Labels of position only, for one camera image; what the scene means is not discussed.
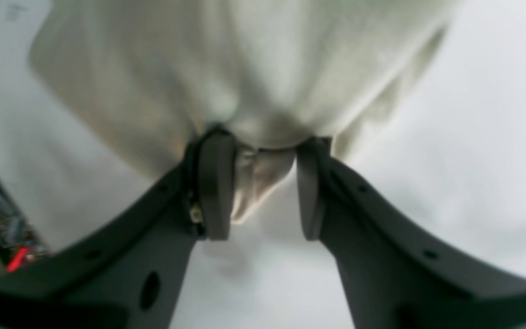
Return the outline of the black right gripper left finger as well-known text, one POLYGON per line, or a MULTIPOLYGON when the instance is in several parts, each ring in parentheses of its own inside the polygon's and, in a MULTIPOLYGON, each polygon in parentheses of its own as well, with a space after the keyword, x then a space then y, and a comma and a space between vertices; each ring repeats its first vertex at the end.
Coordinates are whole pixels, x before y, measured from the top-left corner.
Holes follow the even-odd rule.
POLYGON ((236 140, 212 131, 122 215, 0 277, 0 329, 167 329, 198 241, 225 241, 236 140))

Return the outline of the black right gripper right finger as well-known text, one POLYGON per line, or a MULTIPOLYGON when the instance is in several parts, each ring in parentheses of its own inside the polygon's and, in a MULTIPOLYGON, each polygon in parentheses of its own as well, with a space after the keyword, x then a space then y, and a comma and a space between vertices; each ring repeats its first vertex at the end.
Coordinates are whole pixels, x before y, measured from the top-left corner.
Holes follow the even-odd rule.
POLYGON ((357 329, 526 329, 526 278, 401 214, 326 143, 298 146, 301 227, 334 256, 357 329))

